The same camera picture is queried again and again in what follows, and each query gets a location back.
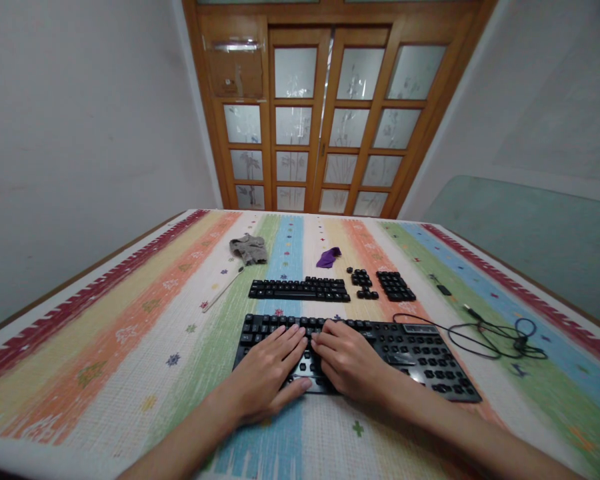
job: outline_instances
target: gray glove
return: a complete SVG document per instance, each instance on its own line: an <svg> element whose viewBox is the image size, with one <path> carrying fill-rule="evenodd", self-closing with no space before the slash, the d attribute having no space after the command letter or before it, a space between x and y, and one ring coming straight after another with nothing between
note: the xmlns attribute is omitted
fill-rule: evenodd
<svg viewBox="0 0 600 480"><path fill-rule="evenodd" d="M245 265L267 262L267 249L265 240L262 237L252 237L246 234L241 239L234 239L229 242L231 252L245 262Z"/></svg>

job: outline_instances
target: striped tablecloth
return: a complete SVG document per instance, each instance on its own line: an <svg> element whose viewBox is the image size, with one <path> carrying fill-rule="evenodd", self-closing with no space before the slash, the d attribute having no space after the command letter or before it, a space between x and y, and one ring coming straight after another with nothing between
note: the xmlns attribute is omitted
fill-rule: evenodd
<svg viewBox="0 0 600 480"><path fill-rule="evenodd" d="M242 265L229 240L264 237L270 260ZM332 269L315 264L340 247ZM418 297L355 298L347 267L400 271ZM434 274L453 295L440 294ZM254 300L254 279L344 278L351 303ZM442 325L520 317L549 360L490 361L454 349L485 399L463 405L600 478L600 329L438 225L253 211L182 214L0 330L0 469L39 478L112 477L162 439L233 365L246 313ZM392 431L342 397L306 395L243 428L203 478L446 478L476 470L431 437Z"/></svg>

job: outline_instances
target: purple cloth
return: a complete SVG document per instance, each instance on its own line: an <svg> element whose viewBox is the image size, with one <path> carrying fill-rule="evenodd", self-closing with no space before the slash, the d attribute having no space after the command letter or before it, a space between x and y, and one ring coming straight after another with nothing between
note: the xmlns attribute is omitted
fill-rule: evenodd
<svg viewBox="0 0 600 480"><path fill-rule="evenodd" d="M338 247L334 247L332 249L323 252L322 257L318 260L318 263L315 264L316 267L320 268L331 268L333 262L335 262L335 258L342 255L340 249Z"/></svg>

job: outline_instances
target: cable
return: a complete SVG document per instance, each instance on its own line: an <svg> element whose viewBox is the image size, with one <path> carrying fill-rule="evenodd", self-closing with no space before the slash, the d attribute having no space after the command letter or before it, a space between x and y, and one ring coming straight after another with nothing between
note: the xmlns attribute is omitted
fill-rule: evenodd
<svg viewBox="0 0 600 480"><path fill-rule="evenodd" d="M449 336L449 340L451 340L451 342L453 342L453 344L456 345L457 347L461 348L462 350L466 350L470 353L473 353L474 355L478 355L482 358L486 358L486 359L498 360L499 358L502 358L502 357L507 357L510 359L520 359L520 358L526 357L526 358L532 358L532 359L537 359L537 360L546 360L547 358L549 358L544 350L536 348L536 347L530 347L528 345L529 338L532 337L533 334L535 334L535 332L537 330L536 324L535 324L535 322L533 322L533 320L529 320L528 318L518 318L518 320L515 321L515 324L513 327L499 327L498 325L494 325L494 324L484 320L484 318L482 318L478 314L478 312L473 310L470 306L465 305L465 308L467 309L468 314L470 314L473 318L475 318L477 320L476 323L458 323L457 325L452 325L447 328L447 327L443 327L442 325L438 325L436 322L433 322L431 320L427 320L425 318L418 317L418 315L412 315L410 313L402 313L402 312L393 314L393 322L397 323L395 318L400 317L400 316L412 317L412 318L416 318L418 320L423 320L425 322L428 322L428 323L438 327L439 329L446 330L447 335ZM520 330L519 324L522 321L527 321L531 324L531 326L533 327L531 332L524 333ZM468 336L466 336L462 333L458 333L456 331L463 327L476 327L476 330L482 336L482 338L485 340L486 343L482 343L478 340L474 340L471 337L468 337ZM508 334L507 331L514 331L515 336ZM497 335L498 337L513 340L513 349L518 352L518 355L510 355L508 353L502 352L502 350L500 350L498 347L496 347L493 344L493 342L487 338L487 336L485 335L485 332L490 332L494 335ZM478 345L482 346L483 348L486 348L487 350L491 350L492 352L495 352L495 355L486 355L484 353L476 352L475 350L471 350L466 347L463 347L458 342L456 342L456 340L453 339L452 334L458 335L459 337L462 337L462 338L470 340L474 343L477 343Z"/></svg>

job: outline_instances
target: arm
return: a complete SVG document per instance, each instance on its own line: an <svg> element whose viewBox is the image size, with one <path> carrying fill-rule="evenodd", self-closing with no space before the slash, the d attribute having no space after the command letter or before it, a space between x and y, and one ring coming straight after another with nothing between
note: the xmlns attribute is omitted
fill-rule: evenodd
<svg viewBox="0 0 600 480"><path fill-rule="evenodd" d="M253 347L224 382L118 479L190 478L236 428L278 414L311 386L304 378L280 390L307 348L304 334L297 325L280 327Z"/></svg>
<svg viewBox="0 0 600 480"><path fill-rule="evenodd" d="M343 322L326 322L311 344L339 392L437 435L498 478L581 478L535 447L406 378Z"/></svg>

